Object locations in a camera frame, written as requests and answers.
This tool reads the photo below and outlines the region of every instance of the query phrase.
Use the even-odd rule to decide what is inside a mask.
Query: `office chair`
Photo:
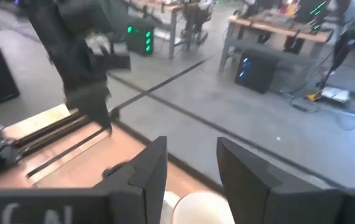
[[[197,45],[203,44],[208,38],[208,32],[202,29],[202,25],[211,20],[214,6],[215,4],[208,0],[204,4],[199,4],[198,7],[186,7],[183,10],[186,27],[181,31],[181,37],[186,39],[189,26],[193,26],[192,41]]]

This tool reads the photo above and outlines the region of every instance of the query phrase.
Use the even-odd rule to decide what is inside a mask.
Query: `table leg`
[[[175,39],[176,39],[176,24],[178,23],[178,12],[172,11],[171,15],[171,25],[170,25],[170,36],[169,36],[169,59],[173,59],[175,51]]]
[[[227,28],[225,43],[222,51],[222,57],[220,58],[219,72],[223,71],[226,64],[227,57],[229,56],[230,44],[228,43],[228,40],[229,38],[233,37],[234,27],[235,27],[234,23],[230,22]]]
[[[189,16],[189,20],[188,20],[188,30],[187,32],[187,39],[186,39],[186,50],[190,50],[190,46],[191,46],[191,42],[192,42],[192,35],[193,35],[193,28],[194,28],[194,14]]]
[[[309,69],[315,65],[315,63],[317,62],[319,56],[320,56],[320,53],[321,53],[321,50],[323,49],[323,45],[322,43],[315,43],[312,50],[310,51],[310,54],[309,54],[309,58],[311,58],[312,60],[312,64],[311,65],[307,65],[307,66],[304,66],[300,72],[300,77],[304,77],[305,80],[308,79],[308,76],[309,75],[312,75],[312,74],[309,74]]]
[[[237,34],[237,39],[242,40],[242,37],[244,36],[244,32],[245,32],[245,26],[240,26],[239,29],[239,33]],[[240,52],[241,49],[239,48],[235,48],[234,51],[236,52]]]

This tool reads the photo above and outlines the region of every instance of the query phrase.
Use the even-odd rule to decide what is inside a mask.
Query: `desk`
[[[56,106],[5,128],[4,133],[9,137],[22,138],[68,115],[70,113],[65,105]],[[135,157],[145,148],[142,143],[114,126],[111,136],[107,132],[101,133],[32,177],[26,177],[28,172],[99,129],[99,126],[91,123],[24,158],[16,167],[0,175],[0,188],[91,187],[101,181],[104,169]],[[183,197],[208,188],[168,162],[166,190]]]
[[[272,32],[275,34],[283,34],[285,36],[294,37],[296,35],[296,30],[284,29],[280,27],[275,27],[265,22],[251,22],[248,19],[241,19],[237,16],[230,16],[228,18],[229,26],[227,28],[227,34],[225,38],[225,44],[222,52],[222,57],[219,64],[219,72],[223,71],[226,60],[231,56],[229,52],[230,47],[235,47],[238,49],[254,49],[259,52],[264,52],[280,58],[281,60],[291,61],[292,63],[300,64],[304,66],[302,72],[307,73],[310,66],[312,66],[315,60],[318,58],[323,45],[328,42],[331,38],[333,32],[318,32],[316,35],[308,33],[298,33],[297,37],[305,40],[310,40],[315,43],[309,56],[291,54],[288,52],[282,52],[281,50],[271,49],[265,45],[259,44],[255,41],[250,40],[240,40],[233,37],[233,32],[236,27],[244,26],[251,27],[252,29],[263,30]]]
[[[155,31],[154,35],[160,39],[164,39],[169,41],[169,50],[168,50],[168,58],[172,59],[174,57],[174,51],[175,51],[175,47],[185,44],[186,45],[186,49],[189,50],[190,46],[191,46],[191,40],[192,40],[192,35],[193,35],[193,28],[192,26],[189,26],[189,30],[187,32],[187,38],[186,40],[182,40],[179,37],[176,37],[176,25],[178,24],[178,13],[182,12],[184,9],[184,5],[183,4],[179,4],[179,5],[175,5],[175,6],[168,6],[165,5],[163,6],[162,2],[160,1],[148,1],[148,0],[142,0],[139,2],[139,4],[143,5],[143,6],[148,6],[150,8],[153,9],[159,9],[162,10],[162,8],[164,9],[164,11],[168,11],[171,13],[171,22],[163,27],[158,27],[162,30],[166,30],[168,33],[164,33],[161,31]],[[188,7],[197,7],[198,3],[192,3],[189,4]]]

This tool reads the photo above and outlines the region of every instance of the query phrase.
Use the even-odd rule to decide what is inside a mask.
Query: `concrete floor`
[[[325,111],[303,113],[292,108],[281,96],[259,95],[237,86],[234,83],[237,66],[234,64],[228,63],[224,73],[217,73],[226,18],[232,11],[231,7],[216,7],[212,20],[205,26],[209,31],[207,42],[199,48],[193,47],[190,52],[182,50],[174,60],[164,59],[167,47],[161,42],[156,44],[155,51],[159,53],[154,57],[131,54],[132,72],[117,72],[109,79],[113,98],[108,106],[119,105],[140,90],[148,90],[211,57],[123,108],[122,120],[150,139],[167,136],[168,150],[172,154],[217,182],[220,179],[216,166],[216,138],[226,136],[273,163],[281,165],[250,147],[246,139],[341,185],[355,187],[354,117]],[[7,12],[0,11],[0,27],[0,48],[22,93],[20,98],[0,105],[0,124],[8,126],[63,103],[64,95],[60,78],[47,60],[43,46],[36,41],[30,24],[18,22]],[[272,42],[282,40],[278,37]],[[324,48],[320,61],[329,55],[331,48],[330,45]],[[273,88],[303,80],[293,71],[276,74]],[[355,90],[355,51],[330,82]],[[195,119],[196,116],[201,117],[201,122]],[[352,131],[344,130],[353,126]]]

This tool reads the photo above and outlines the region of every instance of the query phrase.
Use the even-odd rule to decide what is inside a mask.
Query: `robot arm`
[[[128,24],[140,19],[128,9],[141,9],[123,0],[20,0],[15,2],[24,11],[49,58],[64,83],[66,105],[111,131],[106,100],[107,70],[130,69],[130,58],[109,50],[96,55],[87,44],[93,34],[120,37]],[[146,20],[160,24],[153,16]],[[109,45],[113,40],[108,38]]]

